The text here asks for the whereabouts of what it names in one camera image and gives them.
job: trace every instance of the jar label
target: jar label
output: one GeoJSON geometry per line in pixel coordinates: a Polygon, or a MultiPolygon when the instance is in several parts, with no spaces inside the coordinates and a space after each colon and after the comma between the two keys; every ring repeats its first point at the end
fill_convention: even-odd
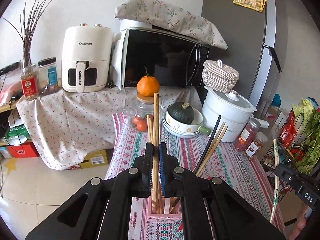
{"type": "Polygon", "coordinates": [[[36,78],[34,76],[21,80],[22,90],[25,97],[38,94],[36,78]]]}
{"type": "Polygon", "coordinates": [[[247,155],[248,155],[249,157],[251,157],[252,155],[255,154],[255,152],[256,152],[258,149],[259,149],[259,147],[256,146],[254,142],[252,142],[245,152],[247,153],[247,155]]]}
{"type": "Polygon", "coordinates": [[[246,130],[246,128],[244,128],[240,136],[245,141],[245,140],[247,140],[249,135],[250,135],[250,133],[246,130]]]}
{"type": "Polygon", "coordinates": [[[48,79],[49,79],[49,85],[57,85],[58,84],[58,78],[57,78],[57,68],[52,67],[48,69],[48,79]]]}

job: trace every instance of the white pot lid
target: white pot lid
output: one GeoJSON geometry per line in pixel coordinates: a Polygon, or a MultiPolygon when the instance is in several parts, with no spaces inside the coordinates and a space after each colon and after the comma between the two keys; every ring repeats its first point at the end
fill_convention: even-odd
{"type": "Polygon", "coordinates": [[[207,86],[205,86],[205,88],[217,99],[221,100],[222,102],[236,109],[239,109],[243,112],[248,112],[248,113],[253,113],[254,111],[257,111],[257,108],[255,108],[247,99],[239,95],[234,90],[231,90],[228,93],[222,93],[222,92],[213,90],[212,88],[208,88],[207,86]]]}

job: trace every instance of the floral cloth cover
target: floral cloth cover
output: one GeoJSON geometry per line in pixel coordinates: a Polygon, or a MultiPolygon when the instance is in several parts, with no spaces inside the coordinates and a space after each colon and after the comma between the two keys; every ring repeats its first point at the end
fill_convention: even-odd
{"type": "Polygon", "coordinates": [[[116,18],[149,23],[221,49],[228,47],[213,23],[161,0],[129,0],[116,8],[116,18]]]}
{"type": "MultiPolygon", "coordinates": [[[[133,166],[136,157],[144,155],[148,133],[137,132],[128,124],[127,117],[113,114],[116,130],[115,150],[105,179],[116,177],[121,171],[133,166]]],[[[170,155],[177,157],[180,166],[193,170],[208,142],[208,137],[178,138],[161,124],[160,142],[165,142],[170,155]]],[[[273,188],[256,158],[252,161],[239,154],[233,143],[220,143],[200,172],[200,177],[220,177],[240,194],[261,215],[269,220],[273,188]]],[[[130,214],[128,239],[130,240],[183,240],[181,221],[175,223],[154,223],[146,221],[147,199],[133,198],[130,214]]],[[[285,233],[279,205],[273,224],[285,233]]]]}
{"type": "MultiPolygon", "coordinates": [[[[166,107],[180,100],[201,106],[194,87],[161,87],[159,94],[166,107]]],[[[136,107],[136,95],[135,88],[90,93],[60,89],[32,101],[22,98],[17,109],[44,163],[61,171],[82,162],[90,152],[113,148],[112,114],[123,112],[127,106],[136,107]]]]}

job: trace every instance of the glass vase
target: glass vase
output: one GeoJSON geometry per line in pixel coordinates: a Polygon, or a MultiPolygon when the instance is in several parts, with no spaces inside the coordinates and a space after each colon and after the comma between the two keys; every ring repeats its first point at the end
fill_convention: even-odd
{"type": "Polygon", "coordinates": [[[30,58],[30,47],[23,48],[23,61],[22,61],[22,68],[31,65],[31,58],[30,58]]]}

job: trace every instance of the green handle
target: green handle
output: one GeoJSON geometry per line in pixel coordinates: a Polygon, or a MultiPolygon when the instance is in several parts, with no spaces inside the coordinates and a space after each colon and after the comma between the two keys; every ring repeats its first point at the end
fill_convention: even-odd
{"type": "Polygon", "coordinates": [[[202,133],[205,134],[206,136],[209,136],[210,133],[211,133],[211,129],[210,129],[210,128],[203,127],[203,126],[200,126],[200,127],[198,128],[198,131],[202,132],[202,133]]]}

